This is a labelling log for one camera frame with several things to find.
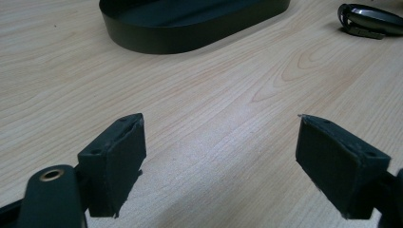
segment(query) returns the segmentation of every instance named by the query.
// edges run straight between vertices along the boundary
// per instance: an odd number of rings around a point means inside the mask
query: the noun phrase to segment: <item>screw hole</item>
[[[63,169],[49,170],[46,173],[44,173],[43,175],[41,175],[39,180],[43,181],[43,182],[53,181],[53,180],[56,180],[56,179],[62,177],[62,175],[64,173],[65,173],[65,171]]]
[[[102,152],[102,150],[100,150],[100,149],[95,149],[95,150],[92,150],[92,151],[91,151],[91,155],[98,155],[98,154],[101,154],[101,152]]]

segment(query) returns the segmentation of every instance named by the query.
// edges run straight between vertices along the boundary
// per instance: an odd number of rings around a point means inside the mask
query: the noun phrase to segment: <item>black oval container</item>
[[[290,0],[101,0],[107,32],[152,54],[197,49],[287,10]]]

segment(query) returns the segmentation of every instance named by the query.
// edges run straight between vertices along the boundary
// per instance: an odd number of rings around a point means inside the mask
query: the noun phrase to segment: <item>black clamp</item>
[[[346,219],[369,219],[379,227],[403,227],[403,169],[387,169],[391,157],[335,123],[301,115],[297,162]]]
[[[0,227],[86,227],[92,217],[118,217],[142,174],[143,114],[123,117],[78,154],[78,165],[55,165],[34,174],[25,197],[0,208]]]

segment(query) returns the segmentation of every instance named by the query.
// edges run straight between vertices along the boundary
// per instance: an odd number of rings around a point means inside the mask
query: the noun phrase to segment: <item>light wood grain surface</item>
[[[343,219],[295,159],[306,113],[403,167],[403,38],[342,32],[342,3],[292,0],[210,46],[147,55],[110,40],[96,0],[0,0],[0,206],[142,112],[144,174],[119,218],[89,227],[376,227],[377,212]]]

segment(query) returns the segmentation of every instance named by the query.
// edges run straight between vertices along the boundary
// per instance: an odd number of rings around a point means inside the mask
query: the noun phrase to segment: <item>wooden table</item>
[[[113,43],[95,0],[0,1],[0,206],[29,177],[142,112],[147,158],[118,219],[89,227],[375,227],[345,220],[296,163],[299,117],[329,119],[403,167],[403,38],[340,30],[343,1],[207,47],[147,55]],[[403,15],[402,1],[364,1]]]

